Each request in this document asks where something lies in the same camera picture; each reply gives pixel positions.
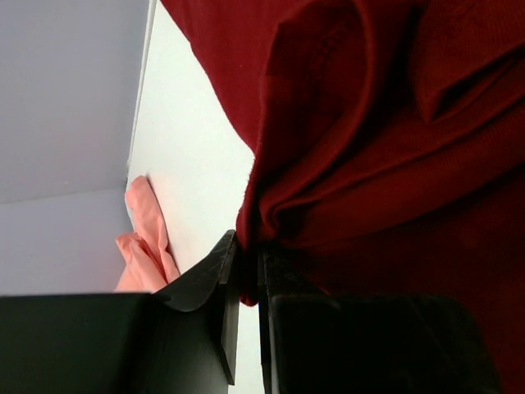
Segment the pink cloth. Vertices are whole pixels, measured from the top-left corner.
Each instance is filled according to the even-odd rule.
[[[175,281],[180,272],[167,251],[166,223],[148,178],[139,176],[131,183],[126,201],[135,232],[116,239],[126,261],[116,291],[158,291]]]

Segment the dark red fabric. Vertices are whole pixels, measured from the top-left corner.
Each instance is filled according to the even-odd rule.
[[[246,252],[279,242],[329,293],[459,299],[525,392],[523,0],[164,4],[255,153]]]

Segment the white surface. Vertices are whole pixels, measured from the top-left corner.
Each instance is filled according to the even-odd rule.
[[[0,295],[112,291],[131,230],[123,188],[0,204]]]
[[[182,272],[235,228],[252,164],[251,151],[227,121],[188,42],[159,3],[129,181],[149,176]],[[259,349],[258,310],[241,306],[231,394],[264,393]]]
[[[0,0],[0,204],[124,185],[147,15]]]

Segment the red garment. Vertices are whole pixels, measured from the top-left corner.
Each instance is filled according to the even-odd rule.
[[[243,247],[330,293],[459,299],[525,392],[523,0],[164,4],[255,152]]]

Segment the pink fabric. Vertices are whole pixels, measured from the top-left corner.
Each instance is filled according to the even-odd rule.
[[[148,178],[139,176],[126,192],[135,232],[116,239],[126,261],[116,291],[151,291],[175,281],[180,272],[167,251],[166,223]]]

